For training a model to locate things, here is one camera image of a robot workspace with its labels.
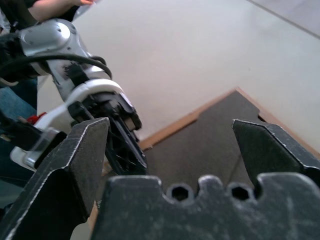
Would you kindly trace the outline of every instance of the jeans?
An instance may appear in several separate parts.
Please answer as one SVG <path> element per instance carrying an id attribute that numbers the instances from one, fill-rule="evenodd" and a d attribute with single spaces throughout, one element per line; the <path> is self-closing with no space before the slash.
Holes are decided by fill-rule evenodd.
<path id="1" fill-rule="evenodd" d="M 0 88 L 0 109 L 11 119 L 37 114 L 37 80 L 22 81 L 9 88 Z M 0 180 L 24 187 L 32 177 L 30 171 L 10 159 L 14 145 L 0 138 Z"/>

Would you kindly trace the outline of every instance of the white table surface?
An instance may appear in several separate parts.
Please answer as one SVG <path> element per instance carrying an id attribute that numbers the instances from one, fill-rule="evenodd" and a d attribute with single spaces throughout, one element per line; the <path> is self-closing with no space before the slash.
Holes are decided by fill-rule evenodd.
<path id="1" fill-rule="evenodd" d="M 320 41 L 250 2 L 102 0 L 75 25 L 136 107 L 140 138 L 238 86 L 320 151 Z M 60 103 L 50 84 L 46 111 Z"/>

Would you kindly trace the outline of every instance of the hand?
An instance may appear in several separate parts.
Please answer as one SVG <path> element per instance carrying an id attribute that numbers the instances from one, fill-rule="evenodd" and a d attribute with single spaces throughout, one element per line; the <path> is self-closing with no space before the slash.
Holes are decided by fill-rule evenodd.
<path id="1" fill-rule="evenodd" d="M 82 6 L 82 5 L 92 5 L 95 0 L 71 0 L 73 5 Z"/>

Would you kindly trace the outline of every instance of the black cable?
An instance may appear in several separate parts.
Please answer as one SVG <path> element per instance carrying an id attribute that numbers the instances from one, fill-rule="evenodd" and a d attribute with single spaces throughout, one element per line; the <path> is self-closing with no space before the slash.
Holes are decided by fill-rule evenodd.
<path id="1" fill-rule="evenodd" d="M 99 61 L 99 62 L 101 62 L 101 63 L 104 64 L 104 65 L 107 65 L 106 60 L 104 60 L 103 57 L 100 57 L 100 56 L 92 56 L 92 57 L 90 57 L 90 58 L 93 59 L 93 60 Z"/>
<path id="2" fill-rule="evenodd" d="M 27 64 L 49 61 L 49 60 L 69 60 L 69 61 L 78 62 L 80 64 L 93 65 L 105 71 L 105 73 L 108 74 L 109 77 L 112 79 L 112 72 L 110 71 L 110 69 L 99 60 L 91 59 L 89 57 L 84 57 L 84 56 L 78 56 L 74 54 L 53 54 L 53 55 L 37 55 L 37 56 L 19 57 L 17 59 L 14 59 L 13 61 L 3 64 L 0 67 L 0 76 L 5 76 L 13 71 L 16 72 Z"/>

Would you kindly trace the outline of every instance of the red object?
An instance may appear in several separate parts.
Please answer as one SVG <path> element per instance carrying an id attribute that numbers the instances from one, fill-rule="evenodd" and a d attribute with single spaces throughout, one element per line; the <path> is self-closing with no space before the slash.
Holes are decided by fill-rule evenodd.
<path id="1" fill-rule="evenodd" d="M 31 116 L 31 117 L 28 117 L 26 120 L 28 121 L 28 123 L 30 123 L 30 124 L 32 124 L 32 125 L 35 125 L 36 122 L 38 122 L 38 120 L 39 120 L 43 115 L 45 115 L 45 114 L 47 114 L 47 113 L 46 113 L 46 112 L 43 112 L 43 113 L 41 113 L 39 116 L 33 115 L 33 116 Z"/>

